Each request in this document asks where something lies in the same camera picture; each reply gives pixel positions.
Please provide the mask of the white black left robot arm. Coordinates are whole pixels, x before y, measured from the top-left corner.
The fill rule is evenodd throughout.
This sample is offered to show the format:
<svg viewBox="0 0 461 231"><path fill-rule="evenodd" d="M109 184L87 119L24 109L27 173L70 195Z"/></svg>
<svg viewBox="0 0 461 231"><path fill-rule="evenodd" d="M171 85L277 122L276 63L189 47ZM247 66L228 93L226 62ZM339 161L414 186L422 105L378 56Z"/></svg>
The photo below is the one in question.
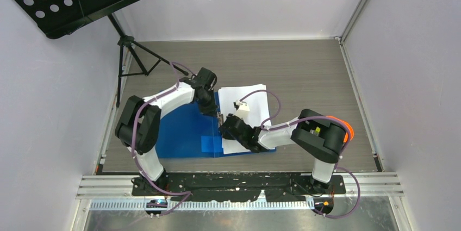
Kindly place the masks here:
<svg viewBox="0 0 461 231"><path fill-rule="evenodd" d="M146 179L146 188L161 195L167 187L166 171L160 163L157 143L161 119L176 109L195 103L203 116L216 117L218 106L214 86L217 76L207 68L183 77L170 88L149 97L131 96L123 108L115 136L128 148Z"/></svg>

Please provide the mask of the white paper stack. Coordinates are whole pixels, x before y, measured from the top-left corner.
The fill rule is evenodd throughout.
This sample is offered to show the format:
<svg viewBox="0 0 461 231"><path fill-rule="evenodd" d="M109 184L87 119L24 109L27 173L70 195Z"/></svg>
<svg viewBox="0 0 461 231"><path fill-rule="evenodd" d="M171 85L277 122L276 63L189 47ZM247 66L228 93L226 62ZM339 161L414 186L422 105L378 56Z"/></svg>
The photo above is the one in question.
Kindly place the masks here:
<svg viewBox="0 0 461 231"><path fill-rule="evenodd" d="M256 90L260 90L261 92L254 93L244 99L244 102L248 104L250 109L249 114L244 118L244 122L255 127L260 126L265 119L269 118L270 112L267 93L265 92L266 85L256 84L252 86L223 87L218 90L220 112L223 120L226 120L228 114L236 112L234 102Z"/></svg>

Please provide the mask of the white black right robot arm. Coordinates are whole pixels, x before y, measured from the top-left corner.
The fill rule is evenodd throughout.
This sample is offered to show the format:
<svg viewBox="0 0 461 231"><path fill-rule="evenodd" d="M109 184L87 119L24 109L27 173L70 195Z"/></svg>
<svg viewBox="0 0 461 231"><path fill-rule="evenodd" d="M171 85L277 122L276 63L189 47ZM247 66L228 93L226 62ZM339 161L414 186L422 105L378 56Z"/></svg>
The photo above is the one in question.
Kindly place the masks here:
<svg viewBox="0 0 461 231"><path fill-rule="evenodd" d="M229 114L219 127L221 136L235 140L253 153L267 152L278 146L298 145L314 157L307 187L324 193L332 186L332 175L340 157L353 139L353 128L334 116L304 109L291 121L269 128L252 127Z"/></svg>

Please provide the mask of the blue clip file folder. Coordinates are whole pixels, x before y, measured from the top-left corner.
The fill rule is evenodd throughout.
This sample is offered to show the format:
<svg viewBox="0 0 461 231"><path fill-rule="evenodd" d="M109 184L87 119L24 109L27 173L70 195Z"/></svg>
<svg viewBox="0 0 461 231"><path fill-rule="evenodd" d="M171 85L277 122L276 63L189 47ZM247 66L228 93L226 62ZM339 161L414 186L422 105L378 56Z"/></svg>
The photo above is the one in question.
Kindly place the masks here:
<svg viewBox="0 0 461 231"><path fill-rule="evenodd" d="M219 106L218 93L215 93ZM226 140L217 117L202 115L197 103L186 104L161 119L155 148L159 158L220 158L251 154L237 141Z"/></svg>

